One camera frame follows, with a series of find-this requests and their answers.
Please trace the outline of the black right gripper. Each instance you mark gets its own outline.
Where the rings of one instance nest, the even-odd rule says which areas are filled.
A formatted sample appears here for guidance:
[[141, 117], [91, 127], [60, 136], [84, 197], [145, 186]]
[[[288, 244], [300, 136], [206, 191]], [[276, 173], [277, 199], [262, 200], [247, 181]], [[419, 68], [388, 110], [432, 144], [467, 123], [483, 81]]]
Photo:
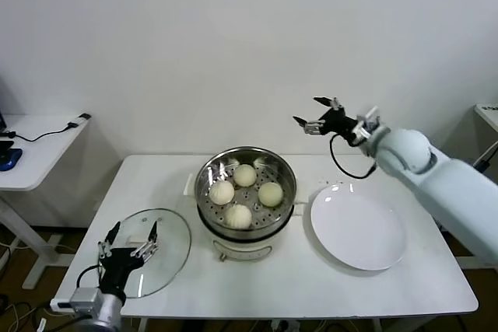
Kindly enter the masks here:
[[346, 116], [344, 107], [340, 104], [338, 98], [331, 99], [325, 96], [315, 96], [314, 101], [328, 107], [328, 111], [317, 121], [307, 121], [301, 117], [293, 116], [293, 119], [302, 127], [304, 133], [308, 135], [334, 133], [341, 136], [349, 145], [355, 145], [356, 136], [352, 131], [358, 121]]

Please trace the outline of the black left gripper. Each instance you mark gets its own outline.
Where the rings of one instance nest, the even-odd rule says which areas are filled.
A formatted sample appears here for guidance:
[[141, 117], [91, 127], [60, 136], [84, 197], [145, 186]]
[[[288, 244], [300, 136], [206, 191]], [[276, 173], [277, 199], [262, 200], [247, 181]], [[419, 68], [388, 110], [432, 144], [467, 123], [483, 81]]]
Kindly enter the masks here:
[[119, 247], [111, 249], [115, 241], [121, 223], [117, 222], [107, 233], [104, 241], [99, 241], [98, 256], [102, 259], [104, 269], [99, 281], [102, 293], [123, 293], [130, 274], [141, 268], [157, 251], [157, 222], [154, 222], [148, 236], [148, 240], [137, 249], [131, 247]]

